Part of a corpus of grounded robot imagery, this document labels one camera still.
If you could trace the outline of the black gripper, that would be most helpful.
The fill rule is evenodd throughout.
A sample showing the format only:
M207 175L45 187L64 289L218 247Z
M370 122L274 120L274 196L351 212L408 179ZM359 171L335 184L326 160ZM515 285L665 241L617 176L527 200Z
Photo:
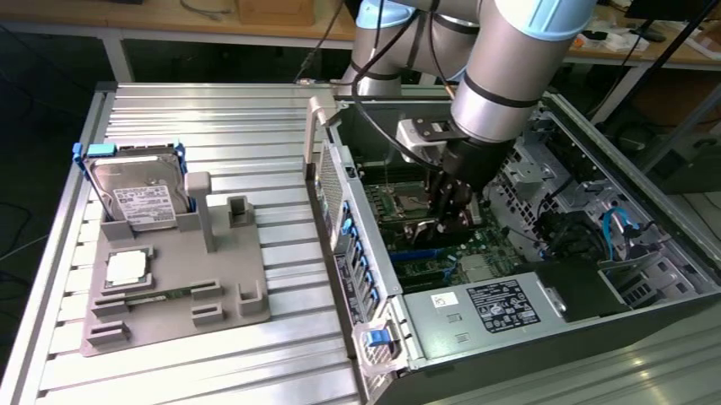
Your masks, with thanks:
M510 141L487 143L465 138L446 143L440 170L430 173L427 180L428 215L435 218L431 235L467 230L467 205L497 176L509 150Z

